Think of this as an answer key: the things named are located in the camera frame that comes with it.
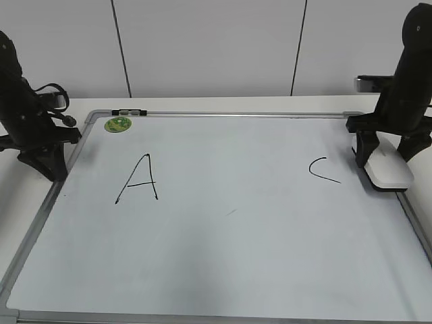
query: black marker writing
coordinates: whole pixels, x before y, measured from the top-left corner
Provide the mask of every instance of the black marker writing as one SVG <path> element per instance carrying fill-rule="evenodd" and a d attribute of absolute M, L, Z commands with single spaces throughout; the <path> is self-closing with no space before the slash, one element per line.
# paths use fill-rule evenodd
<path fill-rule="evenodd" d="M 130 185 L 129 185 L 129 181 L 130 181 L 130 179 L 132 178 L 132 176 L 134 175 L 134 173 L 135 173 L 135 171 L 136 171 L 136 168 L 140 165 L 141 161 L 142 161 L 145 157 L 148 158 L 148 171 L 149 171 L 149 173 L 150 173 L 150 179 L 151 179 L 151 182 L 142 182 L 142 183 L 140 183 L 140 184 L 130 184 Z M 119 195 L 117 196 L 117 199 L 115 199 L 115 203 L 117 204 L 117 203 L 120 201 L 120 197 L 122 196 L 123 191 L 124 191 L 126 188 L 129 188 L 129 187 L 137 187 L 137 186 L 141 186 L 141 185 L 143 185 L 143 184 L 151 184 L 151 185 L 152 185 L 152 187 L 153 187 L 153 192 L 155 193 L 155 198 L 156 198 L 156 200 L 158 200 L 157 192 L 156 192 L 156 188 L 155 188 L 155 183 L 156 183 L 156 182 L 153 181 L 153 174 L 152 174 L 152 172 L 151 172 L 151 159 L 150 159 L 150 154 L 147 153 L 147 154 L 144 154 L 143 156 L 141 156 L 141 158 L 140 158 L 140 159 L 138 160 L 138 162 L 135 164 L 135 167 L 134 167 L 134 169 L 132 170 L 132 173 L 129 175 L 128 181 L 126 181 L 126 183 L 124 184 L 123 188 L 121 189 Z"/>
<path fill-rule="evenodd" d="M 333 181 L 333 182 L 336 182 L 336 183 L 340 184 L 341 182 L 339 182 L 339 181 L 337 181 L 337 180 L 333 180 L 333 179 L 330 179 L 330 178 L 326 178 L 326 177 L 323 177 L 323 176 L 321 176 L 321 175 L 319 175 L 319 174 L 316 174 L 316 173 L 313 173 L 313 172 L 312 172 L 311 167 L 312 167 L 313 163 L 315 163 L 315 162 L 317 162 L 317 161 L 319 161 L 319 160 L 325 160 L 326 158 L 327 158 L 327 157 L 320 157 L 319 159 L 316 159 L 316 160 L 312 161 L 312 163 L 309 165 L 309 173 L 310 173 L 310 174 L 313 174 L 314 176 L 316 176 L 316 177 L 318 177 L 318 178 L 326 179 L 326 180 Z"/>

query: green circular sticker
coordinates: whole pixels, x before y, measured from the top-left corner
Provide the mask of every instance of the green circular sticker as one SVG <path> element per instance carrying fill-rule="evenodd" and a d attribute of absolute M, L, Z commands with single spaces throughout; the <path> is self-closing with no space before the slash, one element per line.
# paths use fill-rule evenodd
<path fill-rule="evenodd" d="M 126 117 L 112 118 L 105 123 L 105 130 L 110 133 L 121 133 L 132 126 L 132 120 Z"/>

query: whiteboard frame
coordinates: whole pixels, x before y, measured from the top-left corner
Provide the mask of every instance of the whiteboard frame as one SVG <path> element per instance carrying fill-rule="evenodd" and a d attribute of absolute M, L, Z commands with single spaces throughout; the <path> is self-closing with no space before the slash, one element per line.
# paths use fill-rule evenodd
<path fill-rule="evenodd" d="M 112 110 L 95 110 L 90 112 L 85 121 L 82 138 L 75 146 L 72 155 L 67 162 L 67 169 L 74 166 L 82 147 L 84 146 L 94 123 L 100 117 L 114 116 Z M 217 112 L 173 112 L 173 111 L 144 111 L 140 115 L 140 110 L 119 110 L 116 115 L 127 115 L 128 117 L 268 117 L 268 118 L 314 118 L 314 119 L 345 119 L 350 115 L 359 115 L 356 111 L 343 113 L 217 113 Z M 240 323 L 240 324 L 303 324 L 303 323 L 418 323 L 415 321 L 359 321 L 359 320 L 334 320 L 334 319 L 276 319 L 276 318 L 258 318 L 258 317 L 214 317 L 214 316 L 186 316 L 186 315 L 145 315 L 145 314 L 116 314 L 116 313 L 68 313 L 68 312 L 46 312 L 34 310 L 17 310 L 7 308 L 7 300 L 10 292 L 20 275 L 22 267 L 30 254 L 32 247 L 41 233 L 45 221 L 47 220 L 55 200 L 63 187 L 64 182 L 54 182 L 45 197 L 40 209 L 38 210 L 32 224 L 30 225 L 24 239 L 22 240 L 17 253 L 10 263 L 7 271 L 0 281 L 0 324 L 4 323 L 77 323 L 77 324 L 123 324 L 123 323 L 192 323 L 192 324 L 220 324 L 220 323 Z M 409 200 L 403 192 L 397 192 L 396 196 L 400 201 L 412 228 L 417 235 L 429 263 L 432 265 L 432 243 L 431 237 L 423 229 L 421 222 L 416 216 Z"/>

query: whiteboard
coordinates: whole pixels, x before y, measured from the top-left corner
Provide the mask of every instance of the whiteboard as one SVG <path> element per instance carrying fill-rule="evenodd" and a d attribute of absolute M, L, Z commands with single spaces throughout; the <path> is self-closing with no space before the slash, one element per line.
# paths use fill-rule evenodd
<path fill-rule="evenodd" d="M 431 266 L 395 194 L 357 169 L 346 120 L 134 117 L 118 134 L 107 120 L 9 308 L 432 320 Z M 145 154 L 158 199 L 152 184 L 125 187 L 141 158 L 128 185 L 151 182 Z"/>

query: white table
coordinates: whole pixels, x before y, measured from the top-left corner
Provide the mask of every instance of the white table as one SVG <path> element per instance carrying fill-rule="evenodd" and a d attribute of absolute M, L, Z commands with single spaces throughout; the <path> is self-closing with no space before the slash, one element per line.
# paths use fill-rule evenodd
<path fill-rule="evenodd" d="M 248 98 L 172 98 L 172 99 L 72 99 L 68 113 L 83 128 L 88 113 L 95 109 L 145 109 L 149 111 L 218 111 L 218 112 L 370 112 L 378 96 L 330 97 L 248 97 Z M 66 157 L 72 151 L 67 146 Z M 0 154 L 0 276 L 3 277 L 22 238 L 29 228 L 51 183 L 32 168 L 16 159 L 16 151 Z M 419 218 L 431 230 L 432 150 L 425 150 L 409 164 L 416 177 L 408 197 Z"/>

